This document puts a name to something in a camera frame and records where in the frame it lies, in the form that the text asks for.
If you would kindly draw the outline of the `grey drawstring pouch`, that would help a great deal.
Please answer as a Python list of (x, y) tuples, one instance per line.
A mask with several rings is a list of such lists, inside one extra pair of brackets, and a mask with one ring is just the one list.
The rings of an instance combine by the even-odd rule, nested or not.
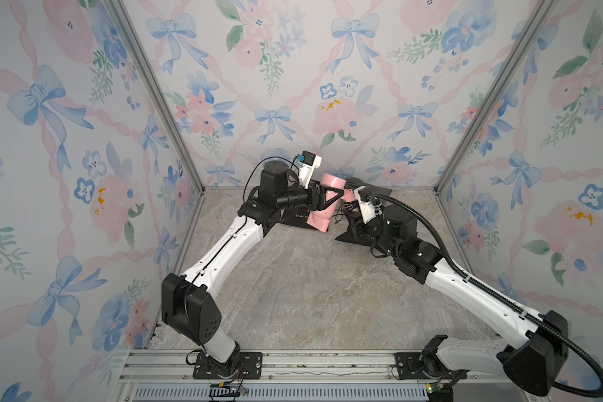
[(390, 194), (392, 193), (391, 189), (382, 188), (373, 184), (368, 184), (362, 179), (358, 179), (356, 177), (347, 179), (345, 188), (348, 190), (352, 190), (354, 194), (357, 194), (358, 189), (360, 188), (364, 188), (365, 192), (367, 193), (383, 194), (385, 196), (390, 196)]

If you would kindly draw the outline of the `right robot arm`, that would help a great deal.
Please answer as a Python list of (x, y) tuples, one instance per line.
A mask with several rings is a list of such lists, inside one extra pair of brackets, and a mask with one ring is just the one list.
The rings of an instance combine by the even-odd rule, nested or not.
[(449, 377), (446, 385), (427, 387), (444, 394), (470, 371), (506, 375), (521, 390), (537, 396), (548, 395), (557, 385), (570, 351), (566, 319), (553, 311), (531, 312), (460, 268), (435, 228), (396, 199), (351, 201), (343, 209), (348, 230), (340, 241), (367, 246), (373, 256), (392, 259), (403, 274), (445, 294), (497, 332), (494, 343), (435, 335), (419, 358), (399, 364), (401, 375), (422, 371), (432, 379)]

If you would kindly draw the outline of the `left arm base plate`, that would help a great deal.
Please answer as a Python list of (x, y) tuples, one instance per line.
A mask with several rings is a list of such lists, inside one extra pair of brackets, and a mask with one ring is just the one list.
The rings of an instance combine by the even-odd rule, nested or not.
[(263, 366), (263, 353), (234, 353), (225, 363), (199, 352), (192, 377), (195, 380), (259, 380)]

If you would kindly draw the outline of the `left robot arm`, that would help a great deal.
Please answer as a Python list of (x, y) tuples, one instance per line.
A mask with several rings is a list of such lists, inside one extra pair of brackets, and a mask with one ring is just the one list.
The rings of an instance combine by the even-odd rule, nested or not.
[(222, 330), (222, 313), (216, 304), (229, 274), (286, 211), (331, 213), (344, 196), (345, 180), (331, 175), (313, 179), (318, 165), (301, 162), (295, 169), (281, 159), (268, 161), (259, 185), (246, 194), (224, 235), (191, 268), (162, 281), (162, 322), (199, 345), (217, 365), (233, 368), (241, 351), (239, 343)]

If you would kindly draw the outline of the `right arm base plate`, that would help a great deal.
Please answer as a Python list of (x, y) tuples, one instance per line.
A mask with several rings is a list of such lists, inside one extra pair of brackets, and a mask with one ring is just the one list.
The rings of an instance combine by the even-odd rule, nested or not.
[(398, 380), (426, 380), (431, 382), (465, 380), (466, 370), (449, 370), (435, 355), (421, 352), (394, 354), (395, 377)]

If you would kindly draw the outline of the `pink hair dryer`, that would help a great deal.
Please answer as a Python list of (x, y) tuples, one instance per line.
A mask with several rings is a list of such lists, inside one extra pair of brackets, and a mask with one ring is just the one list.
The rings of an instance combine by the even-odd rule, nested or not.
[(338, 196), (338, 193), (332, 191), (332, 189), (343, 190), (343, 195), (340, 199), (335, 199), (335, 201), (331, 202), (331, 204), (325, 209), (313, 211), (308, 216), (307, 224), (309, 226), (313, 227), (314, 229), (318, 229), (319, 231), (327, 232), (328, 227), (330, 226), (330, 219), (333, 217), (333, 214), (335, 213), (341, 201), (355, 202), (356, 207), (358, 207), (358, 202), (356, 201), (353, 189), (348, 188), (348, 182), (346, 179), (341, 179), (337, 176), (333, 176), (332, 174), (323, 174), (320, 184), (324, 187), (330, 188), (324, 195), (324, 200), (327, 203)]

